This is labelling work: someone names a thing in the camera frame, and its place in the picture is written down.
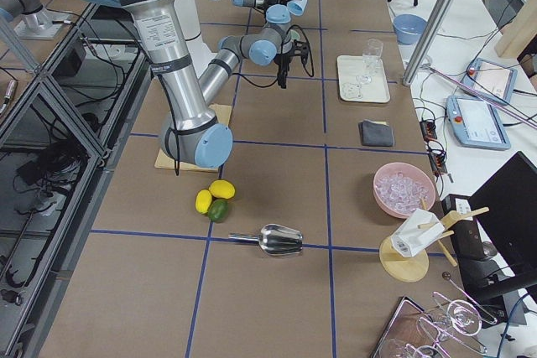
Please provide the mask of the wooden cutting board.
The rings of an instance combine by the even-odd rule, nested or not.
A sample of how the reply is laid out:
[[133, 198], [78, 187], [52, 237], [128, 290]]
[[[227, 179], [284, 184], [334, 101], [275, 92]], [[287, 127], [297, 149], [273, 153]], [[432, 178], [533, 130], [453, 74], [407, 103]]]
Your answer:
[[227, 125], [232, 107], [221, 104], [211, 104], [209, 107], [216, 113], [216, 123], [201, 133], [180, 136], [178, 153], [175, 135], [171, 132], [171, 113], [166, 115], [159, 136], [160, 150], [154, 163], [155, 168], [175, 168], [175, 160], [169, 153], [180, 157], [181, 170], [216, 172], [227, 161], [233, 145], [232, 131]]

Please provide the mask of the black monitor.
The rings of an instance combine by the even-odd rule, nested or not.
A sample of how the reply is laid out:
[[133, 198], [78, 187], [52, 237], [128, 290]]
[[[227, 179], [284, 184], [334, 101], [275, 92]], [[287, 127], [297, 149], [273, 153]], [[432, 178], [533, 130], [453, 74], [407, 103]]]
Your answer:
[[[466, 291], [480, 303], [528, 289], [536, 297], [536, 166], [523, 152], [515, 153], [473, 195], [448, 195], [442, 200], [445, 212], [456, 209], [456, 201], [470, 207], [487, 207], [488, 212], [454, 225], [451, 237]], [[500, 257], [514, 272], [501, 279], [498, 273], [490, 283], [490, 271], [478, 238], [483, 228]]]

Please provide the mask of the steel ice scoop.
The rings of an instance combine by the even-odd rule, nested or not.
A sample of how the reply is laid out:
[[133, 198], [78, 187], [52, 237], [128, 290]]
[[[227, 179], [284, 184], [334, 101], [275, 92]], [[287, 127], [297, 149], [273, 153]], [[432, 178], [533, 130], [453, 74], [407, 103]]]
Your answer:
[[257, 243], [262, 251], [273, 257], [299, 255], [303, 250], [301, 231], [274, 223], [263, 226], [257, 234], [230, 233], [228, 238]]

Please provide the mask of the light blue cup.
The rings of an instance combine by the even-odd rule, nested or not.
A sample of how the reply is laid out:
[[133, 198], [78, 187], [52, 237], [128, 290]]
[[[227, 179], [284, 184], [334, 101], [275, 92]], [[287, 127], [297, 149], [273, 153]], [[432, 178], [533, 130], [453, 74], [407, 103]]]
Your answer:
[[302, 16], [306, 10], [308, 0], [289, 0], [286, 4], [287, 9], [294, 16]]

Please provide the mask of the green bowl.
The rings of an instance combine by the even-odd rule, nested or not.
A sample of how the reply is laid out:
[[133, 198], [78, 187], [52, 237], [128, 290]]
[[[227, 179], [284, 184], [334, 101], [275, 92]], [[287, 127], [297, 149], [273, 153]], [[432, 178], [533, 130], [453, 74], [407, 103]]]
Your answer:
[[290, 34], [291, 34], [291, 38], [292, 38], [293, 40], [299, 40], [299, 39], [300, 39], [300, 34], [299, 34], [297, 31], [295, 31], [295, 30], [292, 29], [292, 30], [290, 31]]

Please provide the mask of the near teach pendant tablet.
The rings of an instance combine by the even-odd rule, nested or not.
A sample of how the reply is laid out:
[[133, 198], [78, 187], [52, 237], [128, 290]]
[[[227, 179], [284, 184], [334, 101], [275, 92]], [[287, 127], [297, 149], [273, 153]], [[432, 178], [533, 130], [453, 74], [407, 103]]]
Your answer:
[[485, 101], [448, 96], [446, 114], [456, 140], [463, 147], [501, 151], [511, 148], [498, 112]]

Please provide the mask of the yellow lemon back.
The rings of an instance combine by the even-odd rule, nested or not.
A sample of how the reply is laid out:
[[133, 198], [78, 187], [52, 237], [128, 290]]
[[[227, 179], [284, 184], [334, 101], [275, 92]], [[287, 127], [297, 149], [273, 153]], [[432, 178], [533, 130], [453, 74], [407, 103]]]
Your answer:
[[213, 181], [210, 184], [208, 190], [213, 197], [218, 199], [229, 200], [232, 199], [236, 194], [235, 186], [225, 179], [218, 179]]

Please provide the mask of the grey yellow cloth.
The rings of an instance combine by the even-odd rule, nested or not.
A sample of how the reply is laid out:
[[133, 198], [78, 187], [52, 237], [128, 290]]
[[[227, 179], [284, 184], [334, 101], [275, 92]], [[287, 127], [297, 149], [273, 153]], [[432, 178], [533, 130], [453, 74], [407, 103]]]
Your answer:
[[392, 147], [395, 143], [393, 129], [385, 124], [364, 120], [358, 123], [361, 143], [370, 147]]

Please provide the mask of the wine glass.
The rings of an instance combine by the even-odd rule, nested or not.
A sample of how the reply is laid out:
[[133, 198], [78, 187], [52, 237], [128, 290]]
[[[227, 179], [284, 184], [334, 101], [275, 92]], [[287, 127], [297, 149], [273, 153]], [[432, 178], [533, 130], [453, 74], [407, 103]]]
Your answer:
[[362, 52], [364, 71], [358, 76], [360, 84], [370, 84], [377, 73], [381, 55], [383, 52], [383, 42], [379, 39], [369, 39]]

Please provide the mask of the white bear tray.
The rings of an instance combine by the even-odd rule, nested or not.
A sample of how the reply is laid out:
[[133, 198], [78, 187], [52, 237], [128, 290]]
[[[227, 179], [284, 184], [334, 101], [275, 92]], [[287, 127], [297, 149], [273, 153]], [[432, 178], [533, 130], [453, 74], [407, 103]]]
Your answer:
[[339, 97], [343, 101], [379, 104], [390, 101], [382, 60], [377, 62], [375, 71], [369, 76], [369, 82], [363, 79], [366, 63], [362, 56], [339, 55], [336, 58], [336, 67]]

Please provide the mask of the yellow lemon front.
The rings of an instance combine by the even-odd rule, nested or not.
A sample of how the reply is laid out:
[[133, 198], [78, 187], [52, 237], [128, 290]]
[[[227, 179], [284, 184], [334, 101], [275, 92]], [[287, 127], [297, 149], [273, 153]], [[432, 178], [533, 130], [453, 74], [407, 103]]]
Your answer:
[[200, 214], [206, 214], [211, 207], [213, 196], [208, 189], [200, 190], [196, 195], [195, 208]]

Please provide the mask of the blue bowl with fork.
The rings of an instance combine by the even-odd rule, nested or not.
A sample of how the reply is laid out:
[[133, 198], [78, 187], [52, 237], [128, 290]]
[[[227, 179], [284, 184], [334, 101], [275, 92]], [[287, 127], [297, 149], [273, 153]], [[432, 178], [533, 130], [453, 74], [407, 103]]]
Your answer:
[[393, 20], [397, 41], [402, 45], [412, 45], [418, 42], [427, 26], [427, 21], [414, 14], [400, 14]]

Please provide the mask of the wooden mug tree stand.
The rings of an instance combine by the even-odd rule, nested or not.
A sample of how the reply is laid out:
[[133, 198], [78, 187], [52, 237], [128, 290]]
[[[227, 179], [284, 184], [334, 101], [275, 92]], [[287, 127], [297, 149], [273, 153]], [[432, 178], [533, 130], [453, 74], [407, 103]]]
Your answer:
[[[453, 267], [457, 266], [457, 262], [455, 258], [449, 253], [447, 248], [441, 243], [441, 239], [454, 233], [454, 231], [451, 231], [451, 228], [458, 221], [462, 221], [488, 211], [488, 207], [471, 210], [465, 214], [461, 214], [455, 210], [452, 210], [443, 218], [438, 218], [445, 227], [445, 230], [440, 235], [440, 237], [433, 243], [436, 243], [438, 246], [441, 247], [442, 252], [444, 253], [448, 262]], [[415, 257], [402, 257], [393, 249], [390, 237], [391, 235], [386, 237], [382, 241], [379, 248], [379, 257], [384, 270], [393, 278], [405, 283], [414, 283], [421, 280], [427, 274], [429, 269], [429, 257], [426, 252], [426, 249], [424, 249], [422, 252], [419, 252]]]

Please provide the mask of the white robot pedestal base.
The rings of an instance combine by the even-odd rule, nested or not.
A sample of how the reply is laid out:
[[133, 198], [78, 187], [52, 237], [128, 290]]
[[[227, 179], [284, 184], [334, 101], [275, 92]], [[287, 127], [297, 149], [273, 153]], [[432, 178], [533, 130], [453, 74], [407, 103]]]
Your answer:
[[208, 66], [215, 54], [202, 38], [195, 0], [175, 0], [175, 11], [197, 75]]

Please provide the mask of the teach pendant tablet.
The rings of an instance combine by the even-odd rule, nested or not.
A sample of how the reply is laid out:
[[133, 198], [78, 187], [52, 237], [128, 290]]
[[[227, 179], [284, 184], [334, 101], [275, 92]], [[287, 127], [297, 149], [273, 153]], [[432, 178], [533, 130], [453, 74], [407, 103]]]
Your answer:
[[494, 95], [506, 104], [511, 100], [517, 70], [491, 60], [476, 58], [468, 67], [462, 83], [481, 91], [486, 96]]
[[498, 112], [485, 101], [448, 96], [446, 114], [456, 140], [463, 147], [501, 151], [511, 148]]

